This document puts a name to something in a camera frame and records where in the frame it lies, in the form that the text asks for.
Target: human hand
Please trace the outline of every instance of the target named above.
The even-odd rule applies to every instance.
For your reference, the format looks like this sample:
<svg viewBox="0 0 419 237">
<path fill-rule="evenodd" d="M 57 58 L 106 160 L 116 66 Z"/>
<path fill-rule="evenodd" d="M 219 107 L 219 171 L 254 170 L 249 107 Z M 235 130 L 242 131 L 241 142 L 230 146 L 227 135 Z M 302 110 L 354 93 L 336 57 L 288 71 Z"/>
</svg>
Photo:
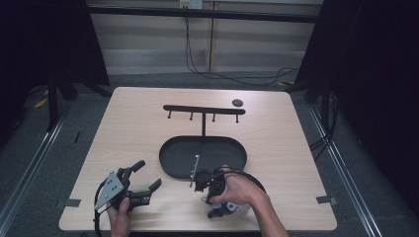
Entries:
<svg viewBox="0 0 419 237">
<path fill-rule="evenodd" d="M 229 171 L 228 166 L 223 166 L 223 171 Z M 212 197 L 209 201 L 215 202 L 233 202 L 235 204 L 249 203 L 251 206 L 257 201 L 269 199 L 255 183 L 244 176 L 238 174 L 225 174 L 225 189 L 222 195 Z"/>
<path fill-rule="evenodd" d="M 111 223 L 111 237 L 127 237 L 130 233 L 130 217 L 127 214 L 129 198 L 125 197 L 120 204 L 120 210 L 107 203 L 107 213 Z"/>
</svg>

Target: table surface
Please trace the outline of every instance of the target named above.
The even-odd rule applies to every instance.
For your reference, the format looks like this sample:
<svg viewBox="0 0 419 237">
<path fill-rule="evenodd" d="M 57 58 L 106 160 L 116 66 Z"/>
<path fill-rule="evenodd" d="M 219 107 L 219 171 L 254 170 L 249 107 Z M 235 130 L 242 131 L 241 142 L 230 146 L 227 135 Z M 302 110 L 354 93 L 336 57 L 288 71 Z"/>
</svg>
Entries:
<svg viewBox="0 0 419 237">
<path fill-rule="evenodd" d="M 210 205 L 189 188 L 189 181 L 174 179 L 161 169 L 159 150 L 179 135 L 201 135 L 202 120 L 189 113 L 173 112 L 168 119 L 164 105 L 235 109 L 240 99 L 246 114 L 217 115 L 207 122 L 208 136 L 227 136 L 239 141 L 247 152 L 244 171 L 256 177 L 271 197 L 288 230 L 333 230 L 337 226 L 330 203 L 319 204 L 326 195 L 305 140 L 290 95 L 283 92 L 118 88 L 110 100 L 70 198 L 81 199 L 68 206 L 59 227 L 68 231 L 93 230 L 94 195 L 111 171 L 130 167 L 139 160 L 145 166 L 132 173 L 129 189 L 147 190 L 158 178 L 162 186 L 150 205 L 131 213 L 132 231 L 256 231 L 256 217 L 236 211 L 223 218 L 207 219 Z M 109 230 L 106 213 L 101 229 Z"/>
</svg>

